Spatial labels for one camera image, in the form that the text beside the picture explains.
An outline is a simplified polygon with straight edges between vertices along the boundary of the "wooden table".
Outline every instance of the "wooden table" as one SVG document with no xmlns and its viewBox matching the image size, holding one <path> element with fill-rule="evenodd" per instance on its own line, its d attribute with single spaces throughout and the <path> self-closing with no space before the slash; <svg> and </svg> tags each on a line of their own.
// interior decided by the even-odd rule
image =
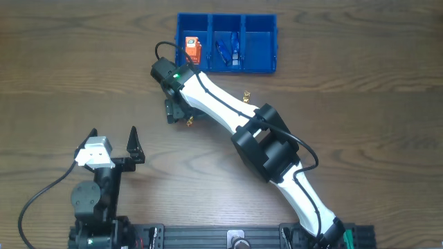
<svg viewBox="0 0 443 249">
<path fill-rule="evenodd" d="M 118 207 L 134 223 L 298 220 L 243 166 L 222 126 L 166 124 L 150 67 L 155 44 L 173 41 L 178 12 L 276 13 L 276 73 L 211 79 L 280 112 L 320 157 L 307 177 L 323 202 L 344 222 L 375 225 L 379 248 L 442 245 L 441 1 L 10 0 L 0 3 L 3 248 L 24 248 L 23 204 L 66 171 L 93 127 L 114 156 L 138 128 L 147 160 L 124 174 Z M 173 59 L 171 48 L 160 53 Z M 66 247 L 71 190 L 92 177 L 76 167 L 31 205 L 24 230 L 36 247 Z"/>
</svg>

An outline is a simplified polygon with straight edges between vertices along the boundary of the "green tape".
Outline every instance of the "green tape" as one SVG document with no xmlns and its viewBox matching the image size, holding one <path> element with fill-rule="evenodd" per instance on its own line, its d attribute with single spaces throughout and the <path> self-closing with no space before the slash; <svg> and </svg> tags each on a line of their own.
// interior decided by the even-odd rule
<svg viewBox="0 0 443 249">
<path fill-rule="evenodd" d="M 346 230 L 345 234 L 343 235 L 343 240 L 346 243 L 347 249 L 354 249 L 354 238 L 352 238 L 351 229 Z"/>
</svg>

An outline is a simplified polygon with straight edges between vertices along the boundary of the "black cable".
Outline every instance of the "black cable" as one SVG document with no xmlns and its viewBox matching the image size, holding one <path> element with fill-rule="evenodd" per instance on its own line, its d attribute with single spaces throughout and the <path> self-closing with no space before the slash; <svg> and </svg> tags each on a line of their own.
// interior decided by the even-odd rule
<svg viewBox="0 0 443 249">
<path fill-rule="evenodd" d="M 26 238 L 25 234 L 23 233 L 23 227 L 22 227 L 22 222 L 23 222 L 23 216 L 25 215 L 26 210 L 29 208 L 29 206 L 35 201 L 35 199 L 37 199 L 39 196 L 41 196 L 44 192 L 48 191 L 50 188 L 54 187 L 57 183 L 59 183 L 60 181 L 62 181 L 63 179 L 65 179 L 69 173 L 72 172 L 72 170 L 75 167 L 76 162 L 73 161 L 72 165 L 69 167 L 69 169 L 63 174 L 63 176 L 61 176 L 60 178 L 58 178 L 57 180 L 55 180 L 53 183 L 51 183 L 50 185 L 46 186 L 44 189 L 40 190 L 38 193 L 36 193 L 31 199 L 29 199 L 29 201 L 25 204 L 25 206 L 23 206 L 23 209 L 20 212 L 19 215 L 19 234 L 21 239 L 23 239 L 23 242 L 30 248 L 30 249 L 34 249 L 35 247 L 29 242 L 29 240 Z"/>
<path fill-rule="evenodd" d="M 173 47 L 175 47 L 176 49 L 178 49 L 180 52 L 182 52 L 185 55 L 185 57 L 188 59 L 190 65 L 191 65 L 191 70 L 195 73 L 195 76 L 197 77 L 197 80 L 199 81 L 200 86 L 205 91 L 205 93 L 209 94 L 211 97 L 216 99 L 218 102 L 223 104 L 225 107 L 228 107 L 231 111 L 234 111 L 235 113 L 237 113 L 239 116 L 243 116 L 243 117 L 249 119 L 251 122 L 254 122 L 257 125 L 260 125 L 261 127 L 270 128 L 270 129 L 272 129 L 272 130 L 274 130 L 274 131 L 276 131 L 276 132 L 278 132 L 278 133 L 280 133 L 280 134 L 282 134 L 282 135 L 284 135 L 284 136 L 286 136 L 286 137 L 296 141 L 298 144 L 302 145 L 312 155 L 312 157 L 315 160 L 315 163 L 313 165 L 309 166 L 309 167 L 303 167 L 302 169 L 296 170 L 293 173 L 293 180 L 296 182 L 298 187 L 303 191 L 303 193 L 305 193 L 306 197 L 309 199 L 309 201 L 311 202 L 312 206 L 314 207 L 314 210 L 315 210 L 315 213 L 317 214 L 317 219 L 318 219 L 318 232 L 317 232 L 316 238 L 320 239 L 320 234 L 321 234 L 320 212 L 318 211 L 317 205 L 315 204 L 315 202 L 312 199 L 312 197 L 308 194 L 306 189 L 301 185 L 301 183 L 297 179 L 297 174 L 299 174 L 301 172 L 306 172 L 306 171 L 309 171 L 309 170 L 312 170 L 312 169 L 315 169 L 315 168 L 318 167 L 318 157 L 317 157 L 316 152 L 307 143 L 303 142 L 301 139 L 297 138 L 296 136 L 294 136 L 294 135 L 292 135 L 292 134 L 290 134 L 290 133 L 288 133 L 288 132 L 286 132 L 286 131 L 284 131 L 284 130 L 282 130 L 282 129 L 280 129 L 280 128 L 272 125 L 272 124 L 269 124 L 268 122 L 265 122 L 263 120 L 258 120 L 257 118 L 248 116 L 248 115 L 242 113 L 241 111 L 238 111 L 237 109 L 235 109 L 234 107 L 230 106 L 229 104 L 227 104 L 223 100 L 219 99 L 216 95 L 211 93 L 206 88 L 206 86 L 203 84 L 203 82 L 200 79 L 200 76 L 199 76 L 200 70 L 195 66 L 194 62 L 192 61 L 191 56 L 189 56 L 189 54 L 184 49 L 182 49 L 182 47 L 180 47 L 180 46 L 178 46 L 178 45 L 176 45 L 176 44 L 174 44 L 172 42 L 168 42 L 168 41 L 162 41 L 161 42 L 160 41 L 157 45 L 155 45 L 155 56 L 157 57 L 157 59 L 160 59 L 159 53 L 158 53 L 158 49 L 159 49 L 159 46 L 161 44 L 167 44 L 167 45 L 173 46 Z"/>
</svg>

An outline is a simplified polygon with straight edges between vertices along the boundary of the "blue object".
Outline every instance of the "blue object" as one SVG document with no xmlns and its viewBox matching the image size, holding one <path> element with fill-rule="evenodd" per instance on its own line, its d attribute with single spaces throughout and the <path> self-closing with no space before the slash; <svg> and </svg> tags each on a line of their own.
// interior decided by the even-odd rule
<svg viewBox="0 0 443 249">
<path fill-rule="evenodd" d="M 232 57 L 232 55 L 230 55 L 228 48 L 224 44 L 223 40 L 220 39 L 220 40 L 216 41 L 215 47 L 219 51 L 219 54 L 220 54 L 221 59 L 223 60 L 224 64 L 227 66 L 230 66 L 232 64 L 231 62 L 233 60 L 233 57 Z"/>
<path fill-rule="evenodd" d="M 233 47 L 233 66 L 239 66 L 240 44 L 238 42 L 238 32 L 230 34 L 230 44 Z"/>
<path fill-rule="evenodd" d="M 186 37 L 198 37 L 201 61 L 198 67 L 208 72 L 273 73 L 277 66 L 277 16 L 179 13 L 176 44 L 184 48 Z M 239 65 L 226 65 L 217 50 L 216 41 L 231 41 L 238 34 Z M 232 46 L 226 47 L 233 54 Z M 175 63 L 185 64 L 185 56 L 178 50 Z"/>
</svg>

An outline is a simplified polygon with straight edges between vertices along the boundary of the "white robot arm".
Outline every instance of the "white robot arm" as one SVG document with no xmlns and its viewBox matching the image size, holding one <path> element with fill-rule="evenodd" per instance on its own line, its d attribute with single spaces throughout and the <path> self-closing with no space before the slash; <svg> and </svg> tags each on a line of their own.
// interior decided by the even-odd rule
<svg viewBox="0 0 443 249">
<path fill-rule="evenodd" d="M 260 122 L 289 133 L 277 111 L 268 104 L 258 108 L 234 98 L 211 82 L 205 73 L 197 72 L 199 81 L 191 66 L 177 67 L 165 58 L 152 66 L 152 77 L 161 84 L 169 99 L 166 102 L 169 123 L 180 118 L 187 120 L 199 111 L 208 114 L 232 133 L 231 140 L 245 164 L 283 193 L 301 226 L 317 238 L 319 248 L 340 239 L 345 232 L 341 221 L 325 207 L 305 174 L 294 174 L 302 169 L 296 155 L 296 142 L 273 129 L 262 141 L 255 139 L 263 128 L 258 125 Z"/>
</svg>

